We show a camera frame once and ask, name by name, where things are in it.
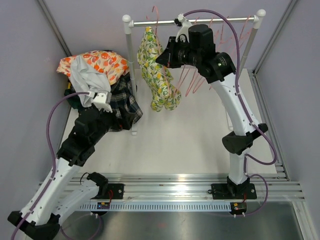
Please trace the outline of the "navy white plaid skirt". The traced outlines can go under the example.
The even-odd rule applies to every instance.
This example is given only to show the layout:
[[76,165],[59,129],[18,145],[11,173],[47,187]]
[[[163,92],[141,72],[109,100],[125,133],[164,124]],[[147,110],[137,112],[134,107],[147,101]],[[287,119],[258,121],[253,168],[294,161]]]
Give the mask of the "navy white plaid skirt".
[[[111,94],[110,106],[112,112],[115,113],[118,118],[120,117],[120,110],[126,110],[127,112],[133,113],[133,127],[133,125],[141,119],[143,112],[133,95],[130,74],[121,76],[120,80],[115,85],[111,86]],[[102,126],[109,128],[109,122],[105,112],[98,110],[94,105],[84,107],[83,110],[77,110],[77,112],[79,120],[75,121],[76,124],[86,126],[87,128],[101,128]]]

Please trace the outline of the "dark green plaid skirt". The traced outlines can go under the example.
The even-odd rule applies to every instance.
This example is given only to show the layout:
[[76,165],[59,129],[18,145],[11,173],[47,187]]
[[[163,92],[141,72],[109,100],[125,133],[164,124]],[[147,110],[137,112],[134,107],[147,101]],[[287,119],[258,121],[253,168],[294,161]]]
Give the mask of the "dark green plaid skirt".
[[[74,94],[75,92],[76,92],[75,89],[70,85],[64,91],[64,96],[68,96],[68,95]],[[74,95],[74,96],[69,97],[67,99],[67,102],[75,110],[82,111],[84,109],[84,107],[81,104],[80,97],[78,95]]]

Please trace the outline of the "orange floral skirt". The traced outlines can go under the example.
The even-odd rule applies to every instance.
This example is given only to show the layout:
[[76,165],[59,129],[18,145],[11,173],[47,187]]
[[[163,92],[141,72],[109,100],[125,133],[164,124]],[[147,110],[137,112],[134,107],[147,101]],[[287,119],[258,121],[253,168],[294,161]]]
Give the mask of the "orange floral skirt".
[[71,64],[78,56],[81,56],[99,73],[104,73],[110,85],[114,85],[121,76],[130,72],[128,61],[120,54],[110,50],[93,50],[62,58],[56,72],[70,77]]

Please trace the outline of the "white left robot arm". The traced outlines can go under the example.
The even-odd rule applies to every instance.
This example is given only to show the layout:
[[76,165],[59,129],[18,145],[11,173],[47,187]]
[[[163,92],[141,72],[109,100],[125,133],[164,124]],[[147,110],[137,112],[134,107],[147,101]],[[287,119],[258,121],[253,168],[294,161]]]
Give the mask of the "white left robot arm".
[[62,201],[59,197],[73,176],[95,152],[95,145],[110,131],[129,130],[135,115],[120,109],[115,113],[96,108],[81,110],[68,137],[54,154],[53,166],[34,197],[20,211],[12,211],[7,220],[32,240],[52,240],[64,221],[90,199],[111,199],[109,180],[98,172],[89,173],[80,187]]

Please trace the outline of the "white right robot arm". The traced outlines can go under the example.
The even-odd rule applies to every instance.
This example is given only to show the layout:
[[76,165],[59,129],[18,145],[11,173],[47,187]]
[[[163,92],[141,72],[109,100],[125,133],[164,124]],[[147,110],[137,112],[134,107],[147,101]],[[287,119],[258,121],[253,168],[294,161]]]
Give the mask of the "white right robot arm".
[[165,50],[155,60],[168,68],[190,65],[213,87],[225,107],[233,131],[222,138],[229,152],[230,168],[221,195],[239,198],[248,189],[250,180],[245,175],[245,154],[254,140],[268,130],[265,123],[249,120],[239,99],[241,91],[236,82],[237,70],[226,52],[217,52],[213,30],[206,24],[183,24],[177,36],[171,36]]

